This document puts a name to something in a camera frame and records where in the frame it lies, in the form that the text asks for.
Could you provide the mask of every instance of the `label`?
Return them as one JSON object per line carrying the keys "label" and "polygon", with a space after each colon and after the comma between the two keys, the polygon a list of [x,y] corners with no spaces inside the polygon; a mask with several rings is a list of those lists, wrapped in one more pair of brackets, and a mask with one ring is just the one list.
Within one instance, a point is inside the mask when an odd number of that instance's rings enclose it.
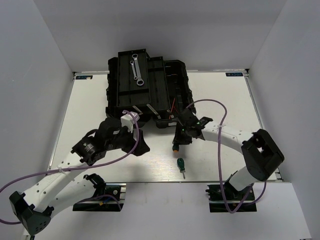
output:
{"label": "label", "polygon": [[75,79],[92,79],[94,76],[93,75],[83,75],[83,76],[76,76]]}
{"label": "label", "polygon": [[243,77],[244,76],[242,72],[226,72],[225,75],[227,77]]}

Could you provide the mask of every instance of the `gray wall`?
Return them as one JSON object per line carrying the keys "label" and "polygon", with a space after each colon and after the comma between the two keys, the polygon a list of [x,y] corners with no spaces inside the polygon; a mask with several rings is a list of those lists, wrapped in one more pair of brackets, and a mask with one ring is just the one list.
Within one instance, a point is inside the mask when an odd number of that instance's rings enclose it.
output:
{"label": "gray wall", "polygon": [[[45,170],[57,134],[72,73],[32,0],[0,4],[0,185]],[[0,194],[0,218],[17,221],[9,195]],[[0,223],[1,239],[20,239],[21,226]]]}
{"label": "gray wall", "polygon": [[286,0],[34,0],[73,71],[147,48],[189,70],[250,68]]}
{"label": "gray wall", "polygon": [[320,239],[320,1],[288,0],[251,71],[265,127],[285,156],[312,239]]}

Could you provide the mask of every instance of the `combination wrench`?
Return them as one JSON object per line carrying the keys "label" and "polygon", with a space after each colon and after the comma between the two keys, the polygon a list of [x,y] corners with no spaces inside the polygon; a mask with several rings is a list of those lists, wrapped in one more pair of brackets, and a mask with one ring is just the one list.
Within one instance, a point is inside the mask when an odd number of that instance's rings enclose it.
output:
{"label": "combination wrench", "polygon": [[130,61],[130,64],[131,64],[132,72],[133,72],[133,75],[134,75],[133,79],[134,79],[134,80],[137,80],[138,77],[137,77],[137,75],[136,75],[135,62],[134,62],[134,61]]}
{"label": "combination wrench", "polygon": [[141,73],[140,73],[140,68],[139,68],[139,63],[138,63],[138,54],[133,54],[132,58],[134,60],[136,76],[137,76],[136,84],[138,86],[143,86],[145,84],[145,81],[141,78]]}

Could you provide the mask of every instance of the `screwdriver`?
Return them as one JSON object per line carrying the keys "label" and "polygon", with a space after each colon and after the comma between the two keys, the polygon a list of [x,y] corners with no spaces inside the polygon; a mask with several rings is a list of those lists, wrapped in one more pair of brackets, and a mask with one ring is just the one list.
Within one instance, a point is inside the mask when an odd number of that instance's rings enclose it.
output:
{"label": "screwdriver", "polygon": [[183,158],[178,158],[176,163],[178,164],[178,168],[180,169],[180,173],[182,173],[183,179],[186,179],[185,176],[185,161]]}

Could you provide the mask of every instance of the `toolbox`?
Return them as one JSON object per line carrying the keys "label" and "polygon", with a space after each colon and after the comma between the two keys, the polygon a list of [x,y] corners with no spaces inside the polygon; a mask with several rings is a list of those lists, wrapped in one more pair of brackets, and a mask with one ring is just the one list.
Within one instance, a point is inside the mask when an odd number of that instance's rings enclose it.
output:
{"label": "toolbox", "polygon": [[[137,54],[143,85],[137,85],[130,61]],[[175,126],[176,116],[193,102],[186,65],[180,60],[150,57],[146,49],[118,52],[108,61],[105,113],[120,118],[123,110],[136,112],[142,127],[151,118],[160,129]]]}

